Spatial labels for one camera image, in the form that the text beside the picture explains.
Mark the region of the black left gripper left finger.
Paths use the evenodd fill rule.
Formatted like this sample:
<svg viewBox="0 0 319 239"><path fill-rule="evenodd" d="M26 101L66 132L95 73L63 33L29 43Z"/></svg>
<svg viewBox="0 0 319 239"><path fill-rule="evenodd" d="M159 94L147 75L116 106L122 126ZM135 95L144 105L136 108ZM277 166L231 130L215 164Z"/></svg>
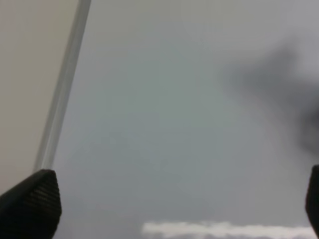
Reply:
<svg viewBox="0 0 319 239"><path fill-rule="evenodd" d="M41 169L0 196L0 237L51 239L61 214L56 173Z"/></svg>

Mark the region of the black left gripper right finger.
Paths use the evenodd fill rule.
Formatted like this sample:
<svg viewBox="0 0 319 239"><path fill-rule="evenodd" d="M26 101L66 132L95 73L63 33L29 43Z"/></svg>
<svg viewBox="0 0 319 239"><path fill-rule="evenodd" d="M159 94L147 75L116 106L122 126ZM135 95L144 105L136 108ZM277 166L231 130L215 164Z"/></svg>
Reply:
<svg viewBox="0 0 319 239"><path fill-rule="evenodd" d="M312 167L311 176L306 195L305 210L309 222L319 238L319 166Z"/></svg>

